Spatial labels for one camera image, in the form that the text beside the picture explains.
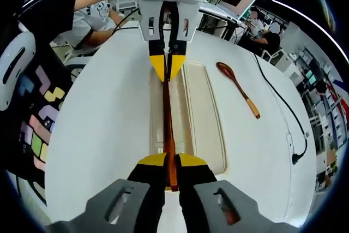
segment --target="desk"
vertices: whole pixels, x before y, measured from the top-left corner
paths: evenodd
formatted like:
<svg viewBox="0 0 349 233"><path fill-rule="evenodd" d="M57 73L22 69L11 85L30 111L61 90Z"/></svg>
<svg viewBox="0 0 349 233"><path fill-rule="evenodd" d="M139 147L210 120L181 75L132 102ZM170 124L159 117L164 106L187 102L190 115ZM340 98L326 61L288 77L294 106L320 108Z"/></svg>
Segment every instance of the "desk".
<svg viewBox="0 0 349 233"><path fill-rule="evenodd" d="M308 115L291 80L259 58L265 76L310 135L308 150L295 166L285 119L298 154L304 149L303 136L287 107L264 82L251 53L196 32L188 44L187 61L206 66L215 96L227 159L227 169L217 179L230 181L255 199L267 218L303 223L314 194L316 154ZM217 70L218 61L234 69L261 113L259 120L234 84ZM99 49L74 82L47 153L45 188L52 222L82 213L89 198L116 179L126 179L149 154L151 68L148 45L138 29L121 30ZM163 210L158 232L185 232L178 193L166 193Z"/></svg>

